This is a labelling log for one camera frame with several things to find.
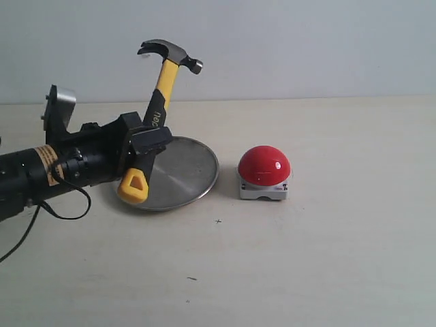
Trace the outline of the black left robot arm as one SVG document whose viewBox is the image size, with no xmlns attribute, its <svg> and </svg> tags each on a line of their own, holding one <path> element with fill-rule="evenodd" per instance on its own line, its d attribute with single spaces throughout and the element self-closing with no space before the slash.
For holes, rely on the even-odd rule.
<svg viewBox="0 0 436 327">
<path fill-rule="evenodd" d="M 172 139 L 167 127 L 146 126 L 137 112 L 103 126 L 85 123 L 74 133 L 52 119 L 45 145 L 1 156 L 1 219 L 75 187 L 119 180 L 130 168 L 144 168 L 148 177 L 149 155 Z"/>
</svg>

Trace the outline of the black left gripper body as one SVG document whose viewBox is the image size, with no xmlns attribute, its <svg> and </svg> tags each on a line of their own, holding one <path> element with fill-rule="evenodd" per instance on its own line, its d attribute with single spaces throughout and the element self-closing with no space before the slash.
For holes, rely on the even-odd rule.
<svg viewBox="0 0 436 327">
<path fill-rule="evenodd" d="M 119 117 L 106 125 L 85 123 L 80 131 L 67 133 L 54 142 L 54 149 L 64 159 L 64 179 L 85 187 L 115 181 L 122 175 L 128 141 L 119 138 Z"/>
</svg>

